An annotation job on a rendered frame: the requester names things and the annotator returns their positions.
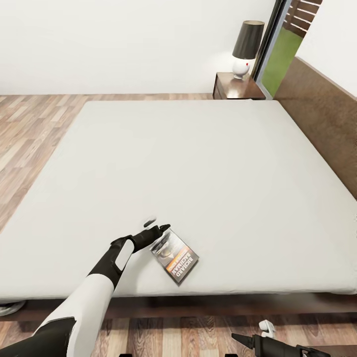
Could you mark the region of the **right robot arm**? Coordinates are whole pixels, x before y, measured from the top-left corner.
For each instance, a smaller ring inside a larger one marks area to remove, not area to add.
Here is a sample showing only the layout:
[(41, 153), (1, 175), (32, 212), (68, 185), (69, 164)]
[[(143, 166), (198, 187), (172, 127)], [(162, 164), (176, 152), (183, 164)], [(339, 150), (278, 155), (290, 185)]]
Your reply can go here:
[[(275, 340), (275, 328), (267, 320), (260, 322), (259, 326), (263, 331), (261, 336), (255, 334), (249, 337), (232, 334), (232, 338), (251, 350), (255, 348), (256, 357), (331, 357), (330, 354), (314, 348), (306, 348), (300, 345), (293, 347)], [(308, 353), (303, 354), (302, 350), (308, 351)]]

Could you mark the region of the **hardback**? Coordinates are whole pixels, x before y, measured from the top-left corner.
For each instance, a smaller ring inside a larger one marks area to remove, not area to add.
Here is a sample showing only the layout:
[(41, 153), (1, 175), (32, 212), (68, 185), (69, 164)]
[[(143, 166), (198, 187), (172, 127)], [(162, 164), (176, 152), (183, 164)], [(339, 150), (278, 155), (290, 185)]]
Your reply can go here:
[(199, 259), (170, 228), (149, 249), (178, 283)]

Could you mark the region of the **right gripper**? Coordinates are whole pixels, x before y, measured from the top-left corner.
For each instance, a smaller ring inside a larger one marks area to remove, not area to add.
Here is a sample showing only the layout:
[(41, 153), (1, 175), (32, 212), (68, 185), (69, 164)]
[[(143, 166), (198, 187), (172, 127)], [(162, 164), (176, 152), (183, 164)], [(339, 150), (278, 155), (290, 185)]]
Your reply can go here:
[(256, 357), (286, 357), (285, 343), (269, 337), (252, 335), (252, 337), (232, 334), (232, 338), (247, 346), (251, 350), (255, 348)]

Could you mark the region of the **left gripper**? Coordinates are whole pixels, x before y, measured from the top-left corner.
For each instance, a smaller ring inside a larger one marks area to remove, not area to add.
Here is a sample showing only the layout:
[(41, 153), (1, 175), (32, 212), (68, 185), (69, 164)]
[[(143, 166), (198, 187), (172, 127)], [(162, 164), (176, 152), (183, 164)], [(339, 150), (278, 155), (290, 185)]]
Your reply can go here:
[(154, 226), (149, 230), (145, 230), (139, 233), (139, 235), (141, 235), (144, 239), (144, 248), (154, 243), (160, 237), (162, 237), (163, 233), (167, 229), (169, 229), (170, 226), (171, 224), (162, 225), (160, 226), (160, 228), (158, 226)]

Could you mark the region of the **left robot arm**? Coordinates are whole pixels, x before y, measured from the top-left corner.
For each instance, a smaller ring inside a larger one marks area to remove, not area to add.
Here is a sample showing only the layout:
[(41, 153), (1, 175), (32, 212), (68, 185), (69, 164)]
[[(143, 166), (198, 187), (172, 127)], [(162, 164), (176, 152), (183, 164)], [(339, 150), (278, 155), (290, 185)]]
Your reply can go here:
[(0, 357), (91, 357), (112, 295), (131, 255), (162, 237), (171, 224), (139, 222), (138, 235), (111, 242), (79, 287), (35, 331), (32, 337), (0, 349)]

